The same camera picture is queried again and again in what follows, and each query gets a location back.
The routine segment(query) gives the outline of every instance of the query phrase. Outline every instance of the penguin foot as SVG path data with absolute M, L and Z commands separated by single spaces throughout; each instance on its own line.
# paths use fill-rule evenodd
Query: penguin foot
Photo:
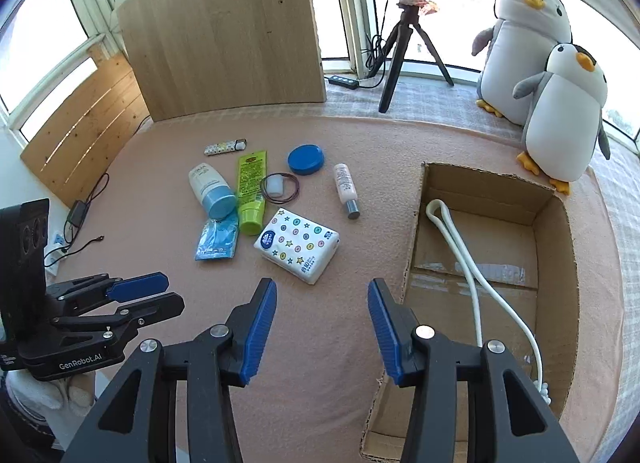
M 516 156 L 516 160 L 518 160 L 525 169 L 530 170 L 536 176 L 540 174 L 540 167 L 538 167 L 538 164 L 531 159 L 529 154 L 527 154 L 527 151 L 522 151 L 518 156 Z
M 500 111 L 498 111 L 496 108 L 494 108 L 493 106 L 487 104 L 484 100 L 482 99 L 478 99 L 476 100 L 476 106 L 478 106 L 479 108 L 484 109 L 487 113 L 494 113 L 495 116 L 497 116 L 498 118 L 502 117 L 503 114 L 500 113 Z
M 549 178 L 549 183 L 556 187 L 558 192 L 562 192 L 562 194 L 566 194 L 569 196 L 571 194 L 571 190 L 569 189 L 569 182 L 561 182 L 560 180 L 556 180 L 555 178 Z

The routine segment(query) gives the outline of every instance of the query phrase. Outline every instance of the large penguin plush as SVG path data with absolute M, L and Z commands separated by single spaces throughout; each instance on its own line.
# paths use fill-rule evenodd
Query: large penguin plush
M 478 79 L 476 104 L 523 126 L 530 98 L 514 99 L 513 87 L 544 71 L 552 48 L 571 42 L 571 26 L 560 0 L 495 0 L 494 14 L 497 22 L 480 32 L 472 47 L 476 56 L 491 43 Z
M 518 161 L 535 175 L 542 169 L 556 190 L 570 193 L 569 182 L 580 178 L 589 165 L 596 139 L 609 159 L 609 140 L 602 125 L 607 79 L 583 47 L 558 44 L 545 71 L 518 82 L 513 97 L 530 98 L 522 134 L 526 150 Z

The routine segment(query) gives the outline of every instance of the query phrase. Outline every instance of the white bottle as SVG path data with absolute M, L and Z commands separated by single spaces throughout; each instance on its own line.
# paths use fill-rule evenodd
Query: white bottle
M 199 164 L 191 169 L 189 183 L 209 218 L 224 219 L 236 208 L 236 195 L 209 164 Z
M 334 167 L 335 187 L 338 189 L 340 202 L 347 208 L 349 219 L 357 219 L 360 216 L 358 210 L 358 193 L 353 185 L 349 167 L 345 164 L 338 164 Z

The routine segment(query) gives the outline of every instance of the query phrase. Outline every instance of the white tissue package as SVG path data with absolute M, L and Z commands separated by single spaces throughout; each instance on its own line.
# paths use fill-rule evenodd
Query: white tissue package
M 281 208 L 254 248 L 307 284 L 315 284 L 334 256 L 340 234 Z

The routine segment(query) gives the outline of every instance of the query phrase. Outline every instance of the blue round lid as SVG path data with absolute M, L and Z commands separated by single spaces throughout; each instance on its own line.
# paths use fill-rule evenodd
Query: blue round lid
M 204 195 L 202 206 L 210 219 L 220 221 L 236 208 L 236 195 L 226 185 L 218 185 Z
M 318 146 L 306 144 L 291 151 L 287 163 L 291 172 L 306 176 L 324 166 L 324 154 Z

